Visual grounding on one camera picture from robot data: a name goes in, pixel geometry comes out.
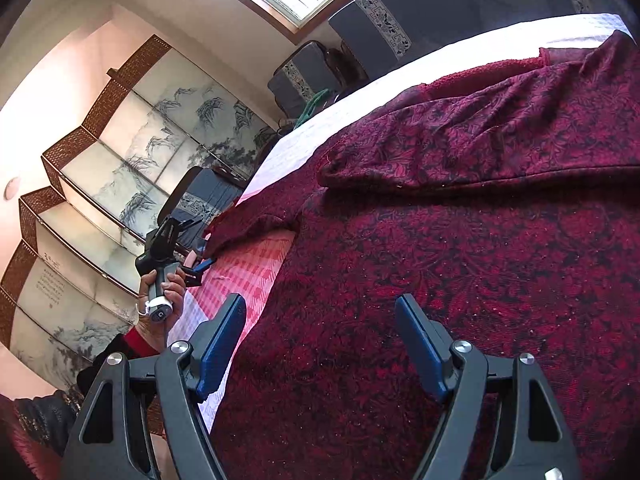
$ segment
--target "person's arm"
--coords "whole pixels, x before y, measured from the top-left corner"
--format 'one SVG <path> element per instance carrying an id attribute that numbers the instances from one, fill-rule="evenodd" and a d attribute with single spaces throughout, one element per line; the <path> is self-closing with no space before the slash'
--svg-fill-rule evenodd
<path id="1" fill-rule="evenodd" d="M 153 270 L 140 280 L 139 312 L 145 309 L 149 285 L 155 278 L 156 272 Z M 107 348 L 96 356 L 91 366 L 78 374 L 76 386 L 68 392 L 57 390 L 50 396 L 16 399 L 13 402 L 0 396 L 0 433 L 25 433 L 31 440 L 62 456 L 82 400 L 108 355 L 121 352 L 129 359 L 136 359 L 158 354 L 166 346 L 166 333 L 182 315 L 186 291 L 184 278 L 184 273 L 179 269 L 177 274 L 168 274 L 169 282 L 162 285 L 165 296 L 173 303 L 173 313 L 164 323 L 155 324 L 151 323 L 148 317 L 140 317 L 138 323 L 127 334 L 118 334 Z M 22 454 L 19 449 L 11 451 Z M 26 463 L 32 460 L 29 456 L 22 458 Z"/>

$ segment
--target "black sleeve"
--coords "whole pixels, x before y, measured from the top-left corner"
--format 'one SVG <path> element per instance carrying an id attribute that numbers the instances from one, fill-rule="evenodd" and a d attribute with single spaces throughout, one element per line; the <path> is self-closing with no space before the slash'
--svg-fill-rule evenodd
<path id="1" fill-rule="evenodd" d="M 23 426 L 33 440 L 50 447 L 62 456 L 71 428 L 80 412 L 82 400 L 100 371 L 102 363 L 112 352 L 122 352 L 129 359 L 140 357 L 127 345 L 124 336 L 118 334 L 104 352 L 94 359 L 91 366 L 78 374 L 77 387 L 72 387 L 68 392 L 58 390 L 47 397 L 15 400 L 15 407 Z"/>

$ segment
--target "green cloth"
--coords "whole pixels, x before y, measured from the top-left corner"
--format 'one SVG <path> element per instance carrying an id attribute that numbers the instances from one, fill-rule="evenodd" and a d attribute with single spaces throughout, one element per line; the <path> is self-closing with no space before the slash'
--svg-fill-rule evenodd
<path id="1" fill-rule="evenodd" d="M 293 127 L 294 130 L 301 124 L 306 123 L 311 117 L 313 117 L 316 108 L 318 108 L 319 105 L 321 105 L 325 101 L 325 99 L 329 95 L 329 92 L 330 90 L 328 88 L 325 88 L 324 90 L 319 91 L 309 100 L 309 102 L 305 106 L 305 109 L 302 111 L 302 115 L 298 117 L 296 125 Z"/>

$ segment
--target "human hand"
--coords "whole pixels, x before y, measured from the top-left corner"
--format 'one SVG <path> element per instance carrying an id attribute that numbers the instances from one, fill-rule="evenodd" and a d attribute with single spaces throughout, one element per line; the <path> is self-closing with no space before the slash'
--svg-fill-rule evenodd
<path id="1" fill-rule="evenodd" d="M 145 303 L 149 299 L 149 286 L 155 282 L 156 274 L 156 270 L 152 270 L 150 273 L 140 277 L 140 292 L 138 294 L 138 312 L 140 314 L 145 312 Z M 135 329 L 149 346 L 158 352 L 164 350 L 166 334 L 174 327 L 182 315 L 184 293 L 186 291 L 184 283 L 186 275 L 182 269 L 178 268 L 175 274 L 168 274 L 166 278 L 169 281 L 162 284 L 162 291 L 164 296 L 173 304 L 171 315 L 167 316 L 162 323 L 152 323 L 150 318 L 146 316 L 140 317 L 138 324 L 135 326 Z"/>

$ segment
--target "red sleeve cuff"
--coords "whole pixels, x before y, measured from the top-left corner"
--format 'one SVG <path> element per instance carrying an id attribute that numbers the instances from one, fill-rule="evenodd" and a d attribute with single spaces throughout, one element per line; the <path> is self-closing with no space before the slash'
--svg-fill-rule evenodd
<path id="1" fill-rule="evenodd" d="M 144 340 L 135 327 L 132 327 L 131 330 L 125 334 L 124 341 L 140 357 L 158 355 L 158 351 Z"/>

